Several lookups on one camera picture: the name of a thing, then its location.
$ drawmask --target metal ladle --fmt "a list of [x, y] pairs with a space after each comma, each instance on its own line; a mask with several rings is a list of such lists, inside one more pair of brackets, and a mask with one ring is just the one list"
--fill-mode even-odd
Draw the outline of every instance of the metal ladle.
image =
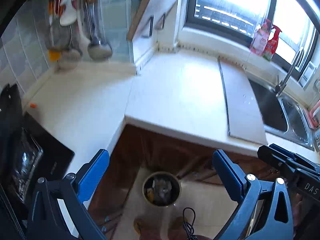
[[97, 33], [96, 16], [94, 12], [95, 0], [84, 0], [88, 18], [91, 43], [88, 45], [88, 53], [91, 59], [101, 61], [112, 56], [112, 48], [108, 42], [103, 42]]

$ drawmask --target white countertop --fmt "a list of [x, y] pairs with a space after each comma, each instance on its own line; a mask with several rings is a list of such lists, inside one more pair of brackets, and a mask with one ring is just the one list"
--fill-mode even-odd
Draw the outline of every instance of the white countertop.
[[[32, 103], [37, 108], [28, 112], [75, 152], [67, 173], [77, 172], [101, 148], [111, 154], [125, 124], [244, 155], [257, 156], [260, 146], [228, 136], [217, 59], [191, 51], [156, 54], [138, 76], [95, 67], [55, 73]], [[320, 163], [318, 153], [266, 136], [269, 144]], [[75, 235], [65, 206], [60, 206]]]

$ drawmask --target silver screw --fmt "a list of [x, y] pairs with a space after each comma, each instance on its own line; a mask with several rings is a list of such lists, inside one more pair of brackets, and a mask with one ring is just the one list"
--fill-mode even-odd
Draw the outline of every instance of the silver screw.
[[43, 182], [44, 182], [44, 178], [43, 177], [38, 179], [38, 183], [43, 183]]
[[284, 184], [284, 180], [282, 178], [277, 178], [277, 182], [281, 185]]
[[248, 174], [247, 175], [247, 179], [250, 180], [250, 181], [253, 181], [253, 180], [256, 179], [256, 177], [253, 174]]
[[66, 175], [66, 179], [73, 179], [75, 177], [75, 174], [70, 172]]

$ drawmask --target stainless steel sink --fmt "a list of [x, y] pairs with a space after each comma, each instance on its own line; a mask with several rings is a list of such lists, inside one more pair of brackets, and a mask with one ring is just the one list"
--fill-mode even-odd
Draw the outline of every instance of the stainless steel sink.
[[310, 150], [314, 150], [311, 131], [304, 112], [289, 96], [276, 97], [274, 88], [251, 75], [248, 76], [262, 115], [264, 129]]

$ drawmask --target wooden board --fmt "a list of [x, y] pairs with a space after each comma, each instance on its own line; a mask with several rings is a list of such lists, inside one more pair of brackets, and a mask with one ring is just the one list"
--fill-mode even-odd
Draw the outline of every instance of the wooden board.
[[137, 13], [130, 25], [127, 40], [132, 41], [139, 37], [144, 29], [149, 26], [151, 16], [154, 17], [153, 27], [167, 13], [176, 0], [141, 0]]
[[268, 145], [256, 97], [244, 70], [219, 59], [228, 111], [229, 136]]

